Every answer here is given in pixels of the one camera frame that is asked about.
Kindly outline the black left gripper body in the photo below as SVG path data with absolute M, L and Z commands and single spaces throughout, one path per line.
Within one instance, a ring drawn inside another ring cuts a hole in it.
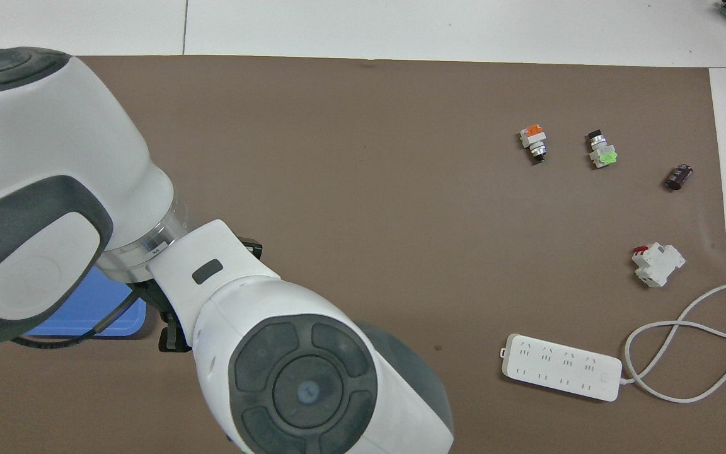
M 159 351 L 179 353 L 192 351 L 192 347 L 185 339 L 183 325 L 178 314 L 158 283 L 156 281 L 129 282 L 127 286 L 138 295 L 141 301 L 155 308 L 159 313 L 159 318 L 165 324 L 159 334 Z

